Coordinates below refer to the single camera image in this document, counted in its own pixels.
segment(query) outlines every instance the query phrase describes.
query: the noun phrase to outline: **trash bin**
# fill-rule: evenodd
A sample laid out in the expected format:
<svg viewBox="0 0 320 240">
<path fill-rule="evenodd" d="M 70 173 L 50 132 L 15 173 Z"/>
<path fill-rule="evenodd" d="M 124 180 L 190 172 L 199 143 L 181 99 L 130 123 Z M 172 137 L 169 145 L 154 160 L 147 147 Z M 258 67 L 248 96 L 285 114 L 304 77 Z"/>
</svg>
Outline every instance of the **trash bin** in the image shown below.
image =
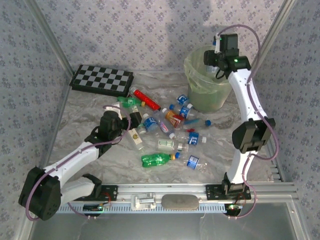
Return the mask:
<svg viewBox="0 0 320 240">
<path fill-rule="evenodd" d="M 184 60 L 184 73 L 189 83 L 188 98 L 193 107 L 202 113 L 219 110 L 232 89 L 225 77 L 216 79 L 215 74 L 207 72 L 204 52 L 214 49 L 213 45 L 200 47 Z"/>
</svg>

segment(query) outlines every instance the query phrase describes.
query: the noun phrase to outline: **patterned wall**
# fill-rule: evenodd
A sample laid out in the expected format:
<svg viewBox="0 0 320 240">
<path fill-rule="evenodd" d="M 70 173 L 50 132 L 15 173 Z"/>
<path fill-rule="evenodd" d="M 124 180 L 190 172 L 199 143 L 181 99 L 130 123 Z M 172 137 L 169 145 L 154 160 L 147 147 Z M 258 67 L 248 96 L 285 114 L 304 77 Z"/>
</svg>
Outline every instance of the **patterned wall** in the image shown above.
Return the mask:
<svg viewBox="0 0 320 240">
<path fill-rule="evenodd" d="M 0 239 L 11 240 L 26 174 L 48 151 L 68 80 L 24 2 L 0 7 Z"/>
<path fill-rule="evenodd" d="M 320 239 L 320 3 L 297 0 L 255 78 L 277 123 L 279 160 Z"/>
<path fill-rule="evenodd" d="M 181 70 L 194 48 L 232 24 L 263 40 L 283 0 L 38 0 L 73 69 L 80 64 L 132 70 Z M 238 31 L 250 59 L 257 44 Z"/>
</svg>

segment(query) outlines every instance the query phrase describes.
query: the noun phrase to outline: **marble surface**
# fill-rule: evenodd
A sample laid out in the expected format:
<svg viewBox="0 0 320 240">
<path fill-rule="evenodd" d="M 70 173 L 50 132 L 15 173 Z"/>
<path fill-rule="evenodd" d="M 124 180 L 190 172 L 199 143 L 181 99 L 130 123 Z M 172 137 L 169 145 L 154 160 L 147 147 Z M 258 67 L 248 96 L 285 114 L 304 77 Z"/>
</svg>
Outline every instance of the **marble surface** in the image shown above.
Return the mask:
<svg viewBox="0 0 320 240">
<path fill-rule="evenodd" d="M 183 73 L 136 72 L 133 85 L 147 93 L 162 107 L 174 103 L 176 97 L 187 94 L 188 83 Z M 71 90 L 64 109 L 59 131 L 49 162 L 54 163 L 77 148 L 99 125 L 104 113 L 103 105 L 116 102 L 116 98 L 99 94 Z M 151 114 L 151 109 L 144 109 Z M 208 136 L 207 144 L 198 145 L 195 155 L 206 164 L 202 169 L 192 170 L 178 159 L 166 165 L 143 168 L 141 155 L 124 137 L 98 160 L 85 166 L 72 179 L 85 173 L 98 177 L 104 183 L 220 183 L 231 166 L 234 155 L 232 131 L 241 123 L 236 98 L 231 92 L 223 107 L 211 114 L 201 114 L 214 125 L 199 131 Z M 145 141 L 155 141 L 153 135 L 143 135 Z M 146 148 L 146 153 L 154 153 Z M 272 181 L 269 163 L 255 159 L 248 172 L 249 181 Z"/>
</svg>

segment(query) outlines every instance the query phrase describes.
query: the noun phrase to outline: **checkered board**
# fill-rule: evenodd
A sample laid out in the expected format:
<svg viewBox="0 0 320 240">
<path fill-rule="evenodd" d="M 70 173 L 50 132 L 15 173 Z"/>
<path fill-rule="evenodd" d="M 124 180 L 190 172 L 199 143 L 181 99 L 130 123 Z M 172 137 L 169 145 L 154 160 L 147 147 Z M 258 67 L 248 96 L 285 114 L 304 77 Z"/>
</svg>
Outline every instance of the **checkered board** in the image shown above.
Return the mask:
<svg viewBox="0 0 320 240">
<path fill-rule="evenodd" d="M 133 79 L 134 73 L 131 71 L 80 65 L 70 86 L 83 92 L 126 97 Z"/>
</svg>

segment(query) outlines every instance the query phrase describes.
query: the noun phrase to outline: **red bottle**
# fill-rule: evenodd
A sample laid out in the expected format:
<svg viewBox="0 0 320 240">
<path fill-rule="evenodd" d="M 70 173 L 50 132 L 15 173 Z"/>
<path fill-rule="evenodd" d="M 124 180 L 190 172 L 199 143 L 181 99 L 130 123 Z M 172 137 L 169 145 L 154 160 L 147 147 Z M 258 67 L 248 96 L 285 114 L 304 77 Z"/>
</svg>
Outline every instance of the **red bottle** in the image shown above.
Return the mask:
<svg viewBox="0 0 320 240">
<path fill-rule="evenodd" d="M 140 90 L 138 90 L 135 86 L 132 86 L 130 88 L 130 93 L 135 95 L 141 101 L 145 102 L 145 104 L 148 105 L 152 110 L 160 111 L 161 107 L 157 103 L 152 101 L 148 96 L 143 94 Z"/>
</svg>

